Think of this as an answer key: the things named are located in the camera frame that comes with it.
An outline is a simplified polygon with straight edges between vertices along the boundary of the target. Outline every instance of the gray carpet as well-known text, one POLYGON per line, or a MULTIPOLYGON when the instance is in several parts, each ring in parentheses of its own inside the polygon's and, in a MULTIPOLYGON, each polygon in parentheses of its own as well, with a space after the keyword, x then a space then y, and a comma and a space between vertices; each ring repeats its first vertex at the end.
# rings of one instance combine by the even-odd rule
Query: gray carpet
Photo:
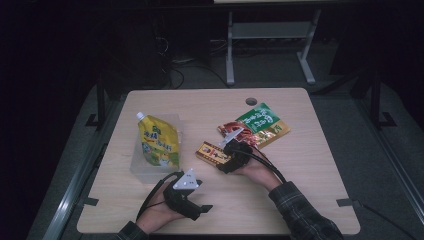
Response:
MULTIPOLYGON (((314 86, 304 81, 295 56, 296 46, 288 46, 280 52, 236 58, 234 87, 303 87, 308 91, 321 89, 340 77, 328 75, 336 48, 336 43, 314 44, 311 48, 308 59, 317 80, 314 86)), ((176 67, 184 74, 184 83, 181 88, 225 88, 222 82, 222 78, 225 78, 223 56, 212 58, 208 67, 210 69, 196 61, 176 67)), ((174 85, 182 81, 181 75, 177 72, 173 72, 171 76, 174 85)), ((420 239, 424 236, 423 223, 411 206, 384 149, 379 144, 372 126, 370 127, 368 118, 364 116, 360 107, 362 101, 358 102, 349 96, 348 91, 351 86, 352 83, 347 83, 328 95, 311 97, 347 192, 351 199, 359 200, 375 209, 415 238, 420 239)), ((367 105, 368 100, 368 98, 363 100, 364 105, 367 105)), ((99 154, 100 146, 107 143, 124 101, 125 96, 119 101, 107 100, 108 121, 100 131, 95 131, 95 128, 85 126, 90 114, 96 113, 95 89, 87 96, 28 239, 43 238, 79 164, 87 157, 99 154), (93 153, 93 148, 96 148, 96 154, 93 153)), ((422 130, 404 110, 397 95, 385 85, 382 86, 381 109, 389 112, 398 126, 384 128, 380 133, 388 139, 417 189, 424 194, 424 134, 422 130)), ((81 191, 81 199, 88 195, 95 174, 94 168, 81 191)), ((355 236, 347 236, 346 239, 410 239, 369 210, 363 207, 357 207, 355 210, 361 224, 361 232, 355 236)), ((105 239, 110 236, 78 233, 76 224, 81 211, 82 204, 77 201, 61 239, 105 239)), ((151 239, 196 238, 151 237, 151 239)), ((281 237, 215 236, 210 239, 281 239, 281 237)))

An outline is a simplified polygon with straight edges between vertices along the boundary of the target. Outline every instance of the dark background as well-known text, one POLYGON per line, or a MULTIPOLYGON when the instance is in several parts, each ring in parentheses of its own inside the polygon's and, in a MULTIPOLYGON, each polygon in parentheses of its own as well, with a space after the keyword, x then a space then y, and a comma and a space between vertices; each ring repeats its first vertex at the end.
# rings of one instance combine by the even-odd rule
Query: dark background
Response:
MULTIPOLYGON (((138 3, 122 4, 131 8, 138 3)), ((168 14, 164 30, 152 28, 151 15, 145 12, 82 7, 87 6, 77 1, 0 2, 0 234, 8 239, 27 236, 79 109, 99 77, 104 76, 112 97, 135 88, 161 88, 166 76, 160 70, 167 62, 154 54, 155 31, 168 31, 174 54, 188 48, 205 61, 209 38, 220 34, 225 38, 226 28, 219 29, 226 24, 226 14, 184 14, 177 16, 179 22, 168 14), (135 56, 128 49, 140 46, 140 41, 150 51, 141 47, 141 54, 135 56), (143 67, 111 67, 116 61, 143 67), (142 84, 131 80, 140 76, 142 84)), ((373 66, 383 82, 397 91, 422 128, 423 10, 421 3, 405 1, 325 9, 315 39, 340 42, 335 74, 377 63, 373 66)))

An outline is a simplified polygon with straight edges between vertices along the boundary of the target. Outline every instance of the wooden table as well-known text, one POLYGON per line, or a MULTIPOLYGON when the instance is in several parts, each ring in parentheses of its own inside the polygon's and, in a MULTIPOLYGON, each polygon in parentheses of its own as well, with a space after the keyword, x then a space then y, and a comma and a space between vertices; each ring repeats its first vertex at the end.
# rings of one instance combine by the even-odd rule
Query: wooden table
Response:
POLYGON ((217 126, 233 121, 252 106, 249 97, 265 102, 291 132, 263 148, 263 152, 306 195, 312 205, 333 220, 343 234, 360 226, 351 206, 336 200, 348 195, 309 96, 301 88, 156 90, 131 92, 122 109, 97 173, 90 198, 78 222, 83 233, 118 232, 136 214, 154 185, 141 183, 130 173, 138 127, 136 113, 177 113, 184 125, 182 168, 193 168, 204 183, 189 196, 192 202, 213 208, 199 219, 182 219, 162 228, 163 234, 290 234, 265 189, 244 176, 226 175, 199 160, 194 153, 222 136, 217 126))

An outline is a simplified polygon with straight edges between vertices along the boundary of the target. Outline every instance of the black cable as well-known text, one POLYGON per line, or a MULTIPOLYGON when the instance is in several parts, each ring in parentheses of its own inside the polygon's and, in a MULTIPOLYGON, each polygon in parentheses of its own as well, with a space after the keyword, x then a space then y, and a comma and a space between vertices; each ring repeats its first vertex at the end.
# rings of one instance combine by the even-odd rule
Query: black cable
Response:
POLYGON ((166 200, 165 201, 162 201, 162 202, 158 202, 158 203, 152 204, 150 206, 147 206, 144 210, 146 210, 147 208, 151 208, 151 207, 157 206, 159 204, 165 203, 165 202, 166 202, 166 200))
POLYGON ((160 187, 162 187, 162 185, 165 183, 165 181, 172 177, 172 176, 178 176, 179 174, 181 174, 181 172, 173 172, 168 174, 168 176, 164 177, 163 179, 159 180, 159 182, 156 184, 156 186, 152 189, 152 191, 150 191, 149 195, 147 195, 146 199, 143 202, 143 205, 141 205, 140 210, 138 211, 137 214, 137 218, 138 219, 140 217, 140 215, 149 207, 151 206, 147 206, 147 204, 149 204, 150 200, 152 200, 153 196, 156 194, 156 192, 159 190, 160 187))
POLYGON ((258 153, 260 153, 261 155, 262 155, 262 157, 263 158, 265 158, 265 160, 267 160, 268 162, 269 162, 269 164, 271 164, 271 165, 273 165, 272 164, 272 162, 265 156, 265 154, 263 153, 263 152, 261 152, 261 151, 259 151, 259 149, 257 148, 257 147, 254 147, 253 146, 253 148, 258 152, 258 153))
POLYGON ((267 167, 269 170, 271 170, 273 173, 275 173, 275 175, 277 175, 277 177, 281 180, 282 183, 286 183, 286 179, 284 178, 283 174, 281 174, 281 172, 271 163, 267 161, 265 161, 264 159, 260 158, 259 156, 255 155, 255 154, 250 154, 247 152, 243 152, 243 151, 239 151, 239 150, 232 150, 233 152, 237 152, 237 153, 242 153, 244 155, 250 156, 251 158, 257 160, 258 162, 262 163, 265 167, 267 167))
POLYGON ((205 67, 205 66, 200 66, 200 65, 197 65, 197 66, 179 66, 179 68, 190 68, 190 67, 192 67, 192 68, 203 68, 203 69, 206 69, 206 70, 209 70, 211 73, 213 73, 215 76, 217 76, 218 77, 218 79, 227 87, 227 88, 230 88, 230 85, 228 85, 227 83, 226 83, 226 81, 221 77, 221 76, 219 76, 219 74, 218 73, 216 73, 213 69, 211 69, 211 68, 209 68, 209 67, 205 67))
POLYGON ((251 57, 255 57, 258 56, 259 54, 263 54, 260 53, 259 51, 259 46, 255 46, 252 45, 251 43, 252 41, 241 41, 239 45, 241 46, 237 46, 235 47, 233 44, 233 56, 237 57, 237 58, 251 58, 251 57))
POLYGON ((210 50, 210 53, 209 54, 210 54, 211 57, 214 56, 214 55, 216 55, 216 54, 218 54, 218 53, 220 53, 220 52, 222 52, 222 51, 226 51, 228 49, 227 48, 228 43, 227 43, 226 40, 211 41, 211 45, 212 44, 215 44, 215 42, 223 42, 223 44, 220 44, 219 46, 214 47, 213 49, 210 50))
POLYGON ((184 83, 184 80, 185 80, 185 78, 184 78, 184 74, 181 72, 181 71, 178 71, 177 69, 175 69, 175 68, 170 68, 170 70, 171 71, 174 71, 174 72, 177 72, 178 74, 180 74, 180 76, 181 76, 181 82, 176 86, 176 87, 174 87, 174 83, 172 82, 172 78, 170 77, 170 79, 169 79, 169 84, 171 85, 171 88, 172 89, 178 89, 178 88, 180 88, 182 85, 183 85, 183 83, 184 83))
POLYGON ((368 211, 374 213, 375 215, 379 216, 380 218, 382 218, 383 220, 387 221, 388 223, 392 224, 394 227, 396 227, 398 230, 400 230, 402 233, 404 233, 405 235, 407 235, 409 238, 413 239, 413 240, 418 240, 416 239, 414 236, 412 236, 412 234, 410 234, 409 232, 407 232, 405 229, 403 229, 401 226, 399 226, 398 224, 396 224, 395 222, 393 222, 392 220, 390 220, 388 217, 384 216, 383 214, 377 212, 377 210, 361 203, 360 201, 356 200, 359 203, 360 207, 363 207, 365 209, 367 209, 368 211))

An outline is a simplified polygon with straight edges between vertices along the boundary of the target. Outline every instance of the motion capture device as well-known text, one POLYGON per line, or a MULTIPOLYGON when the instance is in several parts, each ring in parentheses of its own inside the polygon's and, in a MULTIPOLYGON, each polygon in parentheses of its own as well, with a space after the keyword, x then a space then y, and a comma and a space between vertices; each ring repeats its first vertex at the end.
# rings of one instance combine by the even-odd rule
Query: motion capture device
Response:
POLYGON ((266 156, 256 148, 256 151, 261 154, 257 156, 253 154, 253 147, 246 142, 239 142, 236 139, 231 139, 223 149, 224 153, 230 156, 230 160, 225 163, 219 163, 216 167, 224 173, 233 172, 246 165, 251 158, 259 161, 265 167, 269 168, 280 179, 282 183, 287 182, 281 172, 266 158, 266 156))
POLYGON ((190 218, 193 221, 196 221, 200 214, 209 212, 213 205, 198 206, 188 200, 188 195, 194 192, 194 190, 196 190, 202 184, 201 180, 196 179, 196 175, 193 169, 190 169, 186 173, 184 173, 184 171, 171 173, 164 179, 160 180, 141 206, 140 211, 137 214, 137 219, 147 208, 156 205, 154 204, 148 206, 150 200, 156 194, 159 188, 168 178, 172 176, 176 176, 177 178, 171 181, 171 183, 163 191, 165 201, 161 203, 166 203, 166 205, 168 205, 171 210, 180 213, 181 215, 190 218))

